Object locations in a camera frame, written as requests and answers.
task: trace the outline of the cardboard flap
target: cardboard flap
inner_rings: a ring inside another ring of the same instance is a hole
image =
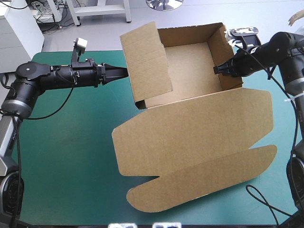
[[[225,31],[225,26],[220,27],[208,40],[215,66],[225,63],[234,56],[231,46],[227,44]],[[238,88],[243,84],[241,77],[231,77],[219,74],[218,78],[223,90]]]
[[[270,93],[238,88],[146,110],[112,136],[122,175],[160,176],[247,150],[272,128]]]
[[[203,162],[139,185],[127,199],[138,210],[163,211],[248,181],[265,171],[275,155],[276,147],[270,145]]]
[[[172,91],[166,53],[155,22],[120,38],[135,102]]]

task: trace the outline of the cardboard box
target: cardboard box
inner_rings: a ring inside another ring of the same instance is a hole
[[[158,212],[261,174],[273,145],[249,149],[273,128],[267,91],[214,75],[233,56],[222,23],[121,36],[134,101],[148,110],[118,126],[113,141],[125,176],[159,176],[129,190],[138,210]]]

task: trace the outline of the green table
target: green table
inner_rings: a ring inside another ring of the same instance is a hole
[[[61,65],[69,64],[70,56],[71,52],[48,52],[37,54],[33,60]],[[88,57],[99,63],[125,66],[122,51],[86,52],[81,60]],[[265,73],[245,78],[244,82],[244,87],[271,91],[275,127],[256,146],[278,146],[271,167],[248,183],[257,186],[271,204],[293,213],[295,207],[285,176],[294,130],[293,110],[274,82],[267,81]],[[56,110],[68,92],[46,91],[38,99],[32,117]],[[58,114],[45,120],[25,120],[20,131],[25,180],[21,219],[32,224],[59,225],[156,221],[274,224],[269,209],[246,193],[246,183],[160,213],[143,213],[129,205],[127,191],[151,178],[120,175],[111,133],[139,112],[129,79],[125,78],[98,88],[77,88]]]

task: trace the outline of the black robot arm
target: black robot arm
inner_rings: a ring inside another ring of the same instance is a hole
[[[233,77],[249,76],[259,70],[278,66],[285,91],[294,96],[296,115],[299,120],[302,138],[304,137],[304,36],[287,32],[276,33],[268,43],[260,44],[256,28],[234,29],[227,33],[232,43],[242,47],[233,58],[214,67],[216,74]],[[280,225],[281,228],[304,227],[304,142],[294,149],[295,157],[287,165],[287,177],[294,203],[299,209],[294,216]]]
[[[127,69],[124,67],[97,64],[92,58],[79,62],[85,47],[86,40],[78,38],[75,40],[70,65],[51,66],[27,62],[17,68],[16,80],[11,86],[6,86],[7,80],[2,82],[2,85],[9,88],[9,93],[1,106],[4,115],[0,120],[0,227],[8,227],[11,218],[18,218],[21,211],[24,183],[23,180],[18,181],[19,167],[11,154],[17,131],[22,121],[30,117],[37,98],[50,89],[98,87],[99,84],[105,85],[128,77]]]

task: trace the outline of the white floor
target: white floor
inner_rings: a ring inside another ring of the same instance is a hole
[[[184,0],[180,8],[167,12],[148,8],[145,0],[129,1],[131,23],[125,22],[124,14],[83,17],[80,27],[45,35],[43,51],[70,51],[77,37],[89,41],[87,50],[121,50],[119,36],[150,21],[156,21],[159,28],[214,22],[223,22],[227,28],[256,26],[263,43],[278,31],[294,32],[304,25],[302,19],[288,26],[288,19],[304,9],[304,0]],[[107,4],[121,2],[108,0]]]

